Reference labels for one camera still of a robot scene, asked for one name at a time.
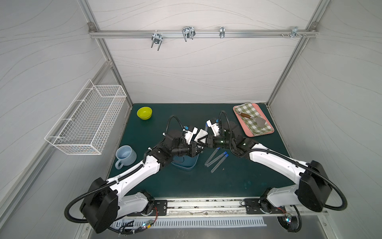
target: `dark green tabletop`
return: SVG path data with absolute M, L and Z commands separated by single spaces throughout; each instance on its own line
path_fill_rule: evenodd
M 137 153 L 137 164 L 143 159 L 148 147 L 155 146 L 162 138 L 170 115 L 176 115 L 183 125 L 193 125 L 204 129 L 206 121 L 225 110 L 229 120 L 239 124 L 232 108 L 239 104 L 134 104 L 120 146 L 130 145 Z M 152 108 L 152 117 L 141 120 L 137 111 L 143 106 Z M 267 107 L 259 104 L 264 114 L 275 128 L 268 135 L 254 137 L 266 147 L 288 156 L 287 150 L 269 115 Z M 175 119 L 171 121 L 170 130 L 179 128 Z M 293 182 L 280 173 L 248 159 L 229 157 L 211 173 L 210 167 L 204 166 L 205 161 L 214 149 L 206 149 L 199 155 L 196 166 L 191 171 L 184 171 L 170 164 L 158 173 L 143 180 L 134 187 L 128 195 L 140 190 L 148 191 L 153 197 L 249 197 L 260 196 L 268 187 L 285 187 Z M 113 165 L 110 177 L 116 176 L 131 166 L 123 166 L 117 170 Z

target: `yellow bowl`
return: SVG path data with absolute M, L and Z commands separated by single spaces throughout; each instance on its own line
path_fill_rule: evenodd
M 147 120 L 147 119 L 151 118 L 152 109 L 150 107 L 147 107 L 147 106 L 142 107 L 137 111 L 137 115 L 139 118 L 141 118 L 143 120 Z

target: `metal hook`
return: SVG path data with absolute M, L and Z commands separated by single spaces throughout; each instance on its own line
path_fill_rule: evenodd
M 294 38 L 295 36 L 303 37 L 302 35 L 297 33 L 297 27 L 293 28 L 292 32 L 288 34 L 289 38 Z
M 219 32 L 220 32 L 220 38 L 224 38 L 225 37 L 225 27 L 221 26 Z
M 152 43 L 151 43 L 151 48 L 152 46 L 155 44 L 159 44 L 158 45 L 158 50 L 160 48 L 160 45 L 162 44 L 162 41 L 163 41 L 163 37 L 162 35 L 158 34 L 158 33 L 154 33 L 152 36 L 151 36 L 151 40 L 152 40 Z
M 191 40 L 194 39 L 195 35 L 195 29 L 193 26 L 187 26 L 182 29 L 183 37 L 185 38 L 185 41 L 187 41 L 187 35 L 191 38 Z

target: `metal track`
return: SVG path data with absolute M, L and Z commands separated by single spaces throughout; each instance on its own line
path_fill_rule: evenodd
M 225 30 L 224 38 L 289 38 L 292 30 Z M 163 38 L 184 38 L 181 30 L 137 30 L 137 31 L 95 31 L 90 32 L 91 38 L 150 38 L 153 33 Z M 298 30 L 301 38 L 316 37 L 317 31 Z M 219 30 L 195 30 L 194 38 L 220 38 Z
M 160 218 L 200 218 L 200 217 L 253 217 L 246 213 L 241 204 L 244 198 L 259 197 L 201 197 L 201 198 L 156 198 L 156 200 L 167 200 L 167 215 Z M 316 213 L 302 205 L 296 206 L 301 215 L 328 215 L 326 210 Z M 285 206 L 286 211 L 295 213 L 292 206 Z M 260 214 L 259 216 L 283 216 L 280 213 Z M 141 216 L 124 217 L 142 218 Z

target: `white wall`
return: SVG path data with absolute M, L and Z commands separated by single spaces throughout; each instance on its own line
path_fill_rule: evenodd
M 319 0 L 89 0 L 101 30 L 304 29 Z M 108 39 L 134 103 L 265 102 L 295 39 Z
M 43 145 L 44 137 L 105 62 L 90 39 L 76 0 L 0 3 L 0 187 L 3 197 Z M 109 71 L 100 84 L 116 84 Z M 0 232 L 0 238 L 74 238 L 79 224 L 66 205 L 98 177 L 105 178 L 125 127 L 124 103 L 97 156 L 56 150 Z M 82 217 L 79 204 L 71 211 Z
M 134 103 L 265 102 L 297 40 L 107 39 Z
M 338 238 L 380 238 L 382 2 L 333 0 L 318 30 L 271 110 L 292 155 L 322 163 L 345 193 L 348 208 L 329 212 Z
M 76 0 L 0 3 L 0 201 L 104 62 Z
M 101 84 L 116 84 L 109 72 Z M 12 239 L 72 239 L 80 224 L 64 217 L 66 205 L 77 196 L 87 192 L 91 183 L 105 179 L 115 158 L 118 139 L 123 133 L 128 105 L 125 102 L 110 133 L 102 155 L 69 156 L 56 150 L 52 158 L 25 195 L 14 215 L 4 225 L 0 238 Z M 80 203 L 70 213 L 82 218 Z

